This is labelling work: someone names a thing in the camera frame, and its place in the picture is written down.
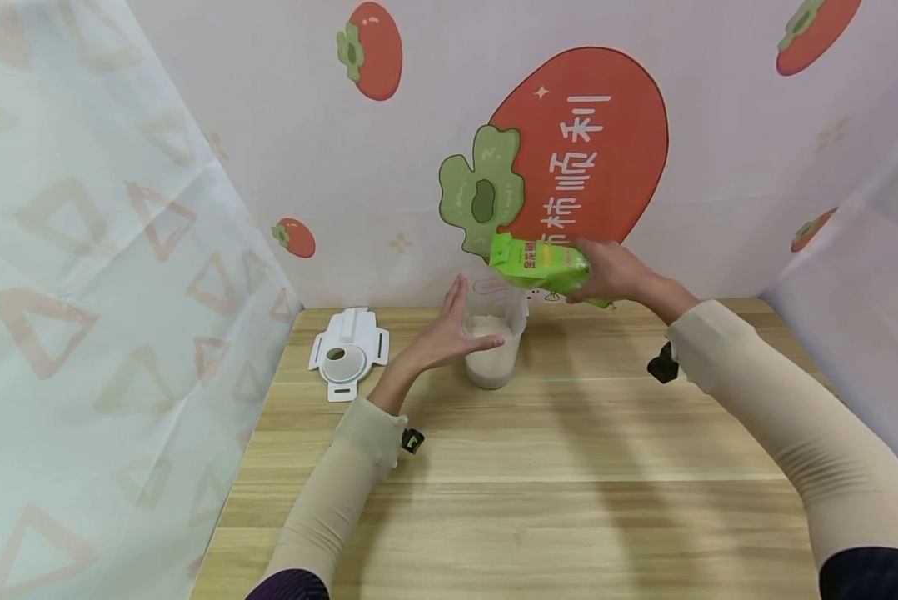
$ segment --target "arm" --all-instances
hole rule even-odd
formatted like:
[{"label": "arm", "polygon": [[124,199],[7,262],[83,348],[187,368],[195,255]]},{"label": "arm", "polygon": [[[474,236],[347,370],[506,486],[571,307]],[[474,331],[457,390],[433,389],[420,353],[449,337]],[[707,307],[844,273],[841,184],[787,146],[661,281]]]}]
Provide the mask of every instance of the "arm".
[{"label": "arm", "polygon": [[847,549],[898,549],[898,458],[863,422],[725,306],[700,302],[618,244],[581,242],[580,250],[592,274],[571,300],[632,299],[670,324],[687,377],[739,419],[796,488],[818,568]]},{"label": "arm", "polygon": [[368,398],[357,398],[342,416],[333,442],[292,505],[264,581],[249,600],[328,598],[337,561],[369,493],[397,465],[407,424],[399,412],[413,382],[429,368],[503,343],[500,336],[473,339],[463,332],[467,290],[466,279],[457,277],[436,321],[390,361]]}]

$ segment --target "white plastic part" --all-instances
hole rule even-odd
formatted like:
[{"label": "white plastic part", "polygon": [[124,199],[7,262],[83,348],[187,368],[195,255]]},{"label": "white plastic part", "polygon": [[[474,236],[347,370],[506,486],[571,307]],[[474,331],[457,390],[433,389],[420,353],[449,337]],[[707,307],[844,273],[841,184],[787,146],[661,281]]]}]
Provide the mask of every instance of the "white plastic part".
[{"label": "white plastic part", "polygon": [[309,352],[309,370],[318,368],[327,380],[330,403],[349,403],[358,396],[358,383],[373,364],[388,361],[388,331],[376,327],[376,314],[366,307],[347,308],[329,320],[316,335]]}]

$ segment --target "persimmon illustration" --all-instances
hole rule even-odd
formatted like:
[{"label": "persimmon illustration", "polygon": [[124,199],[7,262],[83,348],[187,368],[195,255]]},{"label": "persimmon illustration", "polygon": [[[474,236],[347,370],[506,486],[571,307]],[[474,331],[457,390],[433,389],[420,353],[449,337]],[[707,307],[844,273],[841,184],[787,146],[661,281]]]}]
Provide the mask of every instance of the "persimmon illustration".
[{"label": "persimmon illustration", "polygon": [[802,250],[802,248],[806,247],[809,240],[816,237],[816,234],[819,233],[822,226],[826,225],[829,218],[832,217],[835,212],[836,209],[833,208],[832,210],[822,213],[819,217],[816,217],[815,220],[805,223],[805,225],[799,228],[798,232],[796,232],[796,238],[792,239],[792,244],[789,246],[789,250],[797,253]]},{"label": "persimmon illustration", "polygon": [[779,75],[796,75],[822,56],[849,26],[860,4],[861,0],[804,0],[779,42]]},{"label": "persimmon illustration", "polygon": [[402,77],[402,38],[392,15],[375,2],[356,7],[336,33],[337,55],[362,95],[388,100]]},{"label": "persimmon illustration", "polygon": [[669,152],[656,82],[632,58],[574,48],[526,77],[479,128],[472,167],[439,168],[442,220],[488,257],[493,233],[621,242],[649,204]]},{"label": "persimmon illustration", "polygon": [[279,219],[272,226],[272,237],[279,242],[279,246],[299,258],[310,258],[316,253],[316,239],[312,237],[312,232],[296,219]]}]

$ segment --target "beige arm sleeve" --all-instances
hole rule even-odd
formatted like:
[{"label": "beige arm sleeve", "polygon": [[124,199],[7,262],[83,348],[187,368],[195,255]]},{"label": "beige arm sleeve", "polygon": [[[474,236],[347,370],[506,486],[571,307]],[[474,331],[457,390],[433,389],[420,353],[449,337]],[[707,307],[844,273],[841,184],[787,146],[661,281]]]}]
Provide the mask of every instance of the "beige arm sleeve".
[{"label": "beige arm sleeve", "polygon": [[679,317],[668,337],[687,377],[796,488],[818,568],[840,550],[898,548],[898,458],[826,387],[715,301]]},{"label": "beige arm sleeve", "polygon": [[263,579],[301,568],[332,587],[336,563],[369,493],[397,465],[406,423],[406,417],[388,415],[365,398],[355,400],[292,505]]}]

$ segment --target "black clip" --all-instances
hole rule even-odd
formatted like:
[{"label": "black clip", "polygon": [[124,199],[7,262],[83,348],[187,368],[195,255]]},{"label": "black clip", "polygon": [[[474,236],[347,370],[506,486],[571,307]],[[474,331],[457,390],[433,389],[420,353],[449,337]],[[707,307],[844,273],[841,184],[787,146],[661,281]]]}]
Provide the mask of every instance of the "black clip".
[{"label": "black clip", "polygon": [[416,454],[425,441],[426,436],[418,429],[404,429],[402,432],[402,448],[410,454]]},{"label": "black clip", "polygon": [[672,342],[666,342],[662,350],[659,350],[659,355],[649,361],[646,370],[662,383],[669,383],[679,377],[679,364],[672,360]]}]

